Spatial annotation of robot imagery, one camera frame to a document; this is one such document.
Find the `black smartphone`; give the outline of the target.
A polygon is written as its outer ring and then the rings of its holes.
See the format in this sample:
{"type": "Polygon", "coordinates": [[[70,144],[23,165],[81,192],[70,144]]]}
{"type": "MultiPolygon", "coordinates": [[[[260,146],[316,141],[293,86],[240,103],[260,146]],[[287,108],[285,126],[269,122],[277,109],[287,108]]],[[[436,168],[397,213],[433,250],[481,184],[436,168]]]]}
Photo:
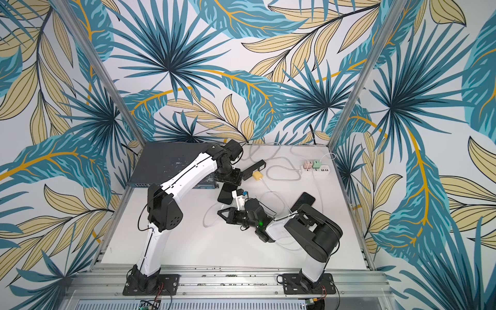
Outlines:
{"type": "Polygon", "coordinates": [[[232,192],[236,191],[237,189],[237,185],[224,183],[218,195],[217,201],[224,205],[231,205],[234,200],[232,192]]]}

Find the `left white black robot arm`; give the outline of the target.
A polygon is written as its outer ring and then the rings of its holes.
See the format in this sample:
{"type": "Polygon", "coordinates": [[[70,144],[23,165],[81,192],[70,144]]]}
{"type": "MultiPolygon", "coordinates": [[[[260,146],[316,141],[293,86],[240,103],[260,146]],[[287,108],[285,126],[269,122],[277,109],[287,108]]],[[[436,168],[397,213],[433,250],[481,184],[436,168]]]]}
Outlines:
{"type": "Polygon", "coordinates": [[[144,209],[148,212],[147,242],[142,254],[127,276],[130,294],[152,295],[160,293],[161,256],[171,231],[183,219],[180,202],[202,179],[214,174],[218,182],[240,185],[242,173],[233,165],[242,157],[243,148],[235,140],[225,145],[203,143],[201,151],[188,165],[168,181],[149,187],[144,209]]]}

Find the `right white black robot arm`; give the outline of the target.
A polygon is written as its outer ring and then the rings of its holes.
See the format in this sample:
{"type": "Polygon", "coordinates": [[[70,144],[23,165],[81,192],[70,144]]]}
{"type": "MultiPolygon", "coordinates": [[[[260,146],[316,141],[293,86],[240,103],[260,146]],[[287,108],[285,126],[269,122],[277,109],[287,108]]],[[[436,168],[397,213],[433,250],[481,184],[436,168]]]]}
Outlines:
{"type": "Polygon", "coordinates": [[[324,271],[340,244],[341,228],[309,204],[302,204],[281,218],[270,217],[263,206],[250,198],[243,209],[227,207],[217,211],[217,215],[227,224],[253,228],[264,243],[292,238],[306,252],[306,259],[297,280],[290,284],[307,294],[323,289],[324,271]]]}

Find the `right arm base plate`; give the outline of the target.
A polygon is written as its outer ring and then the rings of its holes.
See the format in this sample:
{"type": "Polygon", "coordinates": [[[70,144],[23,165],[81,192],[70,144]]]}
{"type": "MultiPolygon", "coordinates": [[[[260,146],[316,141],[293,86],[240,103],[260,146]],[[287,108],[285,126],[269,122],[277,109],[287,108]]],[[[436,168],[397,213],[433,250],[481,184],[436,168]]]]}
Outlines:
{"type": "Polygon", "coordinates": [[[284,287],[286,295],[334,295],[337,293],[333,276],[324,273],[317,282],[311,282],[302,273],[278,275],[276,281],[284,287]]]}

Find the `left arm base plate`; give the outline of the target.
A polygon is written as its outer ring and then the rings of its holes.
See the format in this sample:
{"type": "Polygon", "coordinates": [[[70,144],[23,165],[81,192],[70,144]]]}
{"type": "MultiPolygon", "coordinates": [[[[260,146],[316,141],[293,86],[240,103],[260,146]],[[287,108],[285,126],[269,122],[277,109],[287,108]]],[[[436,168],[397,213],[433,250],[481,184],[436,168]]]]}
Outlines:
{"type": "Polygon", "coordinates": [[[180,275],[157,274],[143,276],[140,273],[127,277],[123,296],[175,296],[178,290],[180,275]]]}

